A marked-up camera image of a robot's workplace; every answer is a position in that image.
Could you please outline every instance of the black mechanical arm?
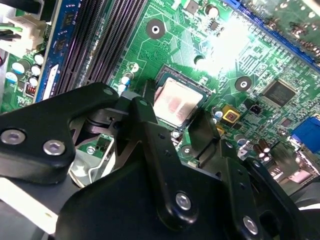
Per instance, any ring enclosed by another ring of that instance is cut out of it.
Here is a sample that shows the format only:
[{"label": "black mechanical arm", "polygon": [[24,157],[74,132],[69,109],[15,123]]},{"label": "black mechanical arm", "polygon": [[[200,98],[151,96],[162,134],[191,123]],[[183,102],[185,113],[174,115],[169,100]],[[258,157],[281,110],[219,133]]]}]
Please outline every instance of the black mechanical arm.
[{"label": "black mechanical arm", "polygon": [[[203,119],[190,127],[206,140],[194,143],[202,164],[181,163],[153,99],[151,81],[120,98],[94,83],[1,115],[0,176],[58,214],[57,240],[320,239],[264,166]],[[114,136],[114,171],[78,189],[76,147],[101,133]]]}]

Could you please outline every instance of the blue port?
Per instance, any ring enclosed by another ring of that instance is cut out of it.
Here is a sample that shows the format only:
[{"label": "blue port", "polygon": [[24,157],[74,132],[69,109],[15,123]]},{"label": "blue port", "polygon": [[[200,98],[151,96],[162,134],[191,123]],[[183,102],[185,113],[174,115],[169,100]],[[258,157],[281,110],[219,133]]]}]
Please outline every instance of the blue port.
[{"label": "blue port", "polygon": [[238,2],[237,0],[223,0],[223,2],[228,4],[233,9],[238,9],[241,5],[240,2]]}]

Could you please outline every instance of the wire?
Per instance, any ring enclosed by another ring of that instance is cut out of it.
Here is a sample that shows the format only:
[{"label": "wire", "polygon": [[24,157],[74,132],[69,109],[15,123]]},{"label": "wire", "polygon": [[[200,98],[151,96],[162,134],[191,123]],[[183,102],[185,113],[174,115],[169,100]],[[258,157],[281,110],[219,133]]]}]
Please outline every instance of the wire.
[{"label": "wire", "polygon": [[104,164],[104,161],[105,161],[105,159],[107,158],[107,155],[108,155],[108,153],[110,152],[111,147],[113,146],[114,143],[115,143],[115,139],[113,138],[112,141],[110,142],[107,150],[105,151],[105,153],[104,153],[104,155],[103,155],[103,157],[102,157],[102,159],[101,159],[100,164],[99,164],[98,166],[95,166],[95,167],[92,167],[92,168],[89,169],[88,174],[89,174],[89,180],[90,180],[90,183],[91,183],[91,184],[92,184],[91,172],[92,172],[93,170],[96,170],[96,169],[101,168],[102,164]]},{"label": "wire", "polygon": [[16,32],[22,32],[21,27],[9,26],[9,25],[0,25],[0,30],[11,30],[11,31],[16,31]]}]

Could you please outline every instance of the power connector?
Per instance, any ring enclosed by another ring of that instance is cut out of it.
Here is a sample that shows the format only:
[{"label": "power connector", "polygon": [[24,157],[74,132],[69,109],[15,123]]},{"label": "power connector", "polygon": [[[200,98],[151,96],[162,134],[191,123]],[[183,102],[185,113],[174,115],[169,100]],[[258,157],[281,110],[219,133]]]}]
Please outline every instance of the power connector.
[{"label": "power connector", "polygon": [[0,41],[0,49],[22,58],[26,53],[31,52],[44,42],[46,23],[39,21],[31,15],[4,17],[4,23],[13,27],[21,28],[22,31],[13,30],[13,34],[21,36],[21,39],[12,41]]}]

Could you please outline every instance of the screw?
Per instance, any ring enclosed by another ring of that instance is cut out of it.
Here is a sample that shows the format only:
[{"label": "screw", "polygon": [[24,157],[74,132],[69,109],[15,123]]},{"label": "screw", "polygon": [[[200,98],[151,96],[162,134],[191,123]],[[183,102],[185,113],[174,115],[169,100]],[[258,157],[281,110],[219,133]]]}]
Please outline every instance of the screw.
[{"label": "screw", "polygon": [[226,144],[229,148],[231,148],[231,149],[233,148],[233,146],[232,146],[232,144],[231,144],[230,142],[226,141],[225,144]]},{"label": "screw", "polygon": [[108,94],[108,95],[113,95],[114,93],[110,90],[110,89],[108,89],[108,88],[106,88],[105,90],[103,90],[106,94]]},{"label": "screw", "polygon": [[253,163],[257,168],[260,168],[260,164],[256,160],[254,160]]},{"label": "screw", "polygon": [[93,154],[95,154],[96,149],[93,146],[88,146],[86,149],[86,152],[90,155],[93,155]]},{"label": "screw", "polygon": [[182,192],[179,192],[176,196],[175,196],[175,201],[178,204],[178,206],[185,211],[188,211],[191,209],[191,201],[190,198],[185,195]]},{"label": "screw", "polygon": [[177,138],[180,137],[180,133],[179,133],[178,131],[173,131],[173,132],[171,133],[171,136],[172,136],[174,139],[177,139]]},{"label": "screw", "polygon": [[256,225],[256,223],[248,216],[245,216],[243,218],[243,223],[244,226],[246,227],[246,229],[249,230],[250,233],[252,233],[253,235],[257,235],[258,234],[258,227]]},{"label": "screw", "polygon": [[60,156],[66,150],[66,146],[59,140],[49,140],[43,145],[43,151],[50,156]]},{"label": "screw", "polygon": [[9,145],[21,144],[26,139],[26,135],[17,129],[9,129],[1,134],[1,141]]},{"label": "screw", "polygon": [[144,106],[148,106],[148,103],[147,103],[146,101],[144,101],[144,100],[140,100],[140,103],[141,103],[142,105],[144,105]]}]

